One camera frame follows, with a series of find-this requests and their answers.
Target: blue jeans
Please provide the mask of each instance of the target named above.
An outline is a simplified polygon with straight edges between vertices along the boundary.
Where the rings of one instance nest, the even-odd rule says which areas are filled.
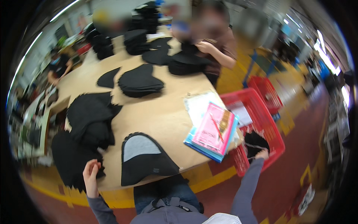
[[[166,205],[169,205],[172,197],[178,197],[180,201],[186,202],[200,211],[197,197],[181,174],[134,187],[133,194],[137,214],[140,214],[147,205],[156,199],[162,199]]]

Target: black shirt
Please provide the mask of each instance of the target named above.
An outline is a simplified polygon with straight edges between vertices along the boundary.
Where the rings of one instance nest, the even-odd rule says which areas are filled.
[[[53,71],[53,73],[55,73],[57,78],[60,78],[67,69],[66,63],[68,62],[68,60],[69,57],[66,54],[61,54],[60,60],[58,61],[57,64],[55,65],[52,65],[51,63],[49,64],[50,71]]]

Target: gray jacket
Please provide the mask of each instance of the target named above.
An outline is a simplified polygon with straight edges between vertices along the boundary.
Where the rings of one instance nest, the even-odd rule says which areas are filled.
[[[234,197],[230,214],[238,216],[243,224],[257,224],[251,210],[251,199],[256,190],[263,161],[264,159],[260,158],[251,163]],[[108,207],[102,196],[94,199],[87,198],[87,200],[99,224],[118,224],[113,211]],[[193,206],[180,201],[179,198],[173,197],[170,206],[166,206],[162,200],[159,200],[157,206],[164,207],[154,209],[151,204],[148,205],[144,209],[144,213],[137,215],[131,224],[201,224],[208,219]]]

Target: red pen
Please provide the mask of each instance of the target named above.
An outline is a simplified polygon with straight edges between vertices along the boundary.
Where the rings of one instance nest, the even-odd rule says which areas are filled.
[[[215,128],[216,128],[216,130],[217,130],[218,133],[219,133],[219,137],[220,137],[221,141],[224,142],[223,137],[222,137],[221,134],[220,134],[220,130],[219,130],[219,128],[218,128],[218,125],[216,124],[216,121],[215,121],[214,116],[213,116],[212,113],[210,113],[210,117],[211,117],[211,119],[212,119],[213,122],[214,122]]]

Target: red plastic basket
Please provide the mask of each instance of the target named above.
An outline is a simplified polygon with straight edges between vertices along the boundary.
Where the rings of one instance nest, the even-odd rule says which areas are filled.
[[[244,136],[246,132],[250,130],[255,130],[258,133],[263,132],[263,136],[270,146],[270,157],[264,162],[261,172],[264,171],[285,152],[285,144],[282,140],[281,134],[278,131],[265,103],[253,88],[223,94],[220,98],[223,100],[225,105],[230,105],[238,101],[241,101],[244,104],[252,119],[252,124],[240,128]],[[250,166],[246,156],[246,151],[246,146],[243,143],[236,149],[229,152],[230,155],[234,157],[236,171],[240,177],[244,176]]]
[[[261,99],[265,102],[270,114],[277,114],[279,109],[283,107],[276,90],[268,78],[253,76],[250,78],[247,85],[257,91]],[[266,99],[265,96],[267,94],[271,95],[270,99]]]

